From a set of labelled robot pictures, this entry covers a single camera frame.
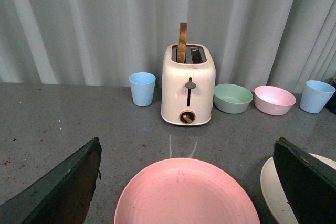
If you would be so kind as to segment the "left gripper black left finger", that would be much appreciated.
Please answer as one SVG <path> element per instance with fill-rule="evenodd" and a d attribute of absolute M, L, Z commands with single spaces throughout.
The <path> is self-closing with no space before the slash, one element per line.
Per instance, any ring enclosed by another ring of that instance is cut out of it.
<path fill-rule="evenodd" d="M 84 223 L 100 178 L 97 137 L 1 205 L 1 223 Z"/>

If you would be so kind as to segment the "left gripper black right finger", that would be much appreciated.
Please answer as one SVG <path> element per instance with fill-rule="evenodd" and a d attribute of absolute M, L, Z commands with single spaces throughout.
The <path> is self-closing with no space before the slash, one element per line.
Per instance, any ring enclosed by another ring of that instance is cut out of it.
<path fill-rule="evenodd" d="M 335 223 L 335 169 L 284 137 L 274 145 L 274 164 L 298 223 Z"/>

